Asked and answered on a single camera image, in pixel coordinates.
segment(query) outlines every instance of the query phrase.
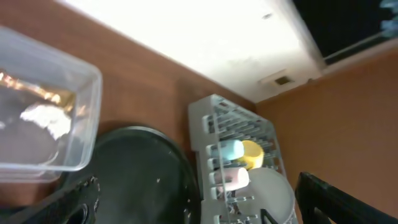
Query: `light blue cup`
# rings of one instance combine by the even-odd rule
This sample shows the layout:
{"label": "light blue cup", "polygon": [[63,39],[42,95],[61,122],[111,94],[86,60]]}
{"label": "light blue cup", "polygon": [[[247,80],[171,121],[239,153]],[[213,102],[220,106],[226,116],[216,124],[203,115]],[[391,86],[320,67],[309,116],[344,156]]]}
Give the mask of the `light blue cup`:
{"label": "light blue cup", "polygon": [[[242,141],[236,139],[230,139],[221,141],[221,153],[223,155],[224,160],[235,160],[243,157],[244,155],[244,146]],[[218,158],[219,154],[216,148],[211,148],[210,156],[214,158]]]}

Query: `black plate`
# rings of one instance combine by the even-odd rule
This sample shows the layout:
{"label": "black plate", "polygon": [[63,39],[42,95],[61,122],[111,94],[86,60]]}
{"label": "black plate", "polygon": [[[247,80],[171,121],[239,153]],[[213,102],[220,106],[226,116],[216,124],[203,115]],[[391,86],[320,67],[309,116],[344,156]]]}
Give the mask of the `black plate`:
{"label": "black plate", "polygon": [[200,223],[200,195],[183,152],[164,134],[131,126],[97,139],[90,164],[63,175],[68,185],[97,176],[96,224]]}

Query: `wooden table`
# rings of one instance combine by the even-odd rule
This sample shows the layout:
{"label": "wooden table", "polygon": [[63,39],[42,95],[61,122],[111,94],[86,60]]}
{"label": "wooden table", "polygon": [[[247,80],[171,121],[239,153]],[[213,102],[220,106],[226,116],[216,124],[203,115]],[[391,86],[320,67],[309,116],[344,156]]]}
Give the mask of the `wooden table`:
{"label": "wooden table", "polygon": [[[216,93],[254,111],[248,100],[52,1],[2,0],[0,25],[96,65],[103,74],[99,133],[141,123],[190,152],[187,106]],[[1,184],[0,205],[28,205],[54,184]]]}

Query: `dish rack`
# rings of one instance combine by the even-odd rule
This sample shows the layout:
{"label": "dish rack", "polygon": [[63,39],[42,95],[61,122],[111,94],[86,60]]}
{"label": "dish rack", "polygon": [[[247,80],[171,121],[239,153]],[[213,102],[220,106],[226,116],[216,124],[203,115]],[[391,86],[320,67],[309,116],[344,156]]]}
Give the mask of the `dish rack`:
{"label": "dish rack", "polygon": [[[225,163],[221,150],[218,157],[211,157],[208,149],[221,148],[227,139],[251,140],[264,150],[263,167],[275,169],[286,176],[275,129],[272,123],[253,112],[218,95],[203,98],[188,107],[190,140],[197,156],[198,183],[202,197],[201,223],[250,223],[258,219],[255,214],[232,214],[231,207],[239,203],[251,203],[254,197],[234,197],[225,191],[224,168],[245,164]],[[214,184],[214,171],[221,171],[222,183]],[[298,223],[295,213],[289,223]]]}

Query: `clear plastic container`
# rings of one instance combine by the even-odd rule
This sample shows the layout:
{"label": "clear plastic container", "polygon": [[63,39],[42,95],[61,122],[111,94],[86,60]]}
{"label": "clear plastic container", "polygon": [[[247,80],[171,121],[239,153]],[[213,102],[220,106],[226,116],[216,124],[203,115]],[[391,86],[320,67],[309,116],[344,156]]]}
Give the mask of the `clear plastic container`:
{"label": "clear plastic container", "polygon": [[0,182],[50,182],[90,161],[100,71],[0,27]]}

